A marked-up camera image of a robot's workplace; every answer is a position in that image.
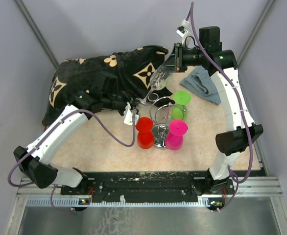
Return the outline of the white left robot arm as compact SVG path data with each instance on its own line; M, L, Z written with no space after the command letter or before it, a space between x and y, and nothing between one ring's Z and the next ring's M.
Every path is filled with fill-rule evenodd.
M105 96L101 94L94 97L84 91L76 93L67 104L60 116L47 128L47 130L27 147L18 146L13 155L16 163L10 170L7 180L13 187L23 187L12 182L11 177L16 169L27 176L32 184L38 188L48 186L68 186L78 194L85 193L89 183L84 173L77 168L64 168L52 165L51 161L58 149L67 139L91 118L119 144L132 147L134 143L126 144L115 137L96 115L103 109L117 110L123 116L124 124L131 125L135 132L135 125L140 115L137 106L139 99L130 98L127 94Z

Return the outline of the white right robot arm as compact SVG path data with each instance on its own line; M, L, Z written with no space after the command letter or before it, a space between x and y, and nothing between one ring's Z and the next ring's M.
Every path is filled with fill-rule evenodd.
M194 33L197 46L188 48L176 43L169 58L154 72L150 85L152 90L163 89L172 73L185 72L189 66L202 66L215 85L226 116L226 132L217 134L215 142L218 153L207 170L205 181L195 185L193 192L218 193L229 179L237 184L245 182L253 163L253 142L263 133L263 126L251 117L239 83L238 64L232 50L223 50L220 28L209 26ZM242 180L235 178L231 169L242 152L249 149L248 169Z

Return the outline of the clear wine glass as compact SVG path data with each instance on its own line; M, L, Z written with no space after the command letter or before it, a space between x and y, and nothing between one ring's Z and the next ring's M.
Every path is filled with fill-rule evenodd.
M150 79L150 90L148 91L147 95L144 98L136 98L136 101L143 106L147 106L150 95L154 91L159 91L165 88L170 75L170 72L156 70Z

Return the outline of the red wine glass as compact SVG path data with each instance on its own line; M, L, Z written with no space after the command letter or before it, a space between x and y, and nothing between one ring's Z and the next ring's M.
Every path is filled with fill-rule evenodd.
M148 117L141 117L136 125L138 131L137 144L142 149L150 149L154 145L152 133L153 121Z

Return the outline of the green wine glass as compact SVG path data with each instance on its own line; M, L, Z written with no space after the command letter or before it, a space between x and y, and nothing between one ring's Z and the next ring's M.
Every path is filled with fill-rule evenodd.
M171 119L181 119L187 121L188 119L188 108L187 105L191 101L191 95L187 91L177 91L173 95L173 101L175 105L171 110Z

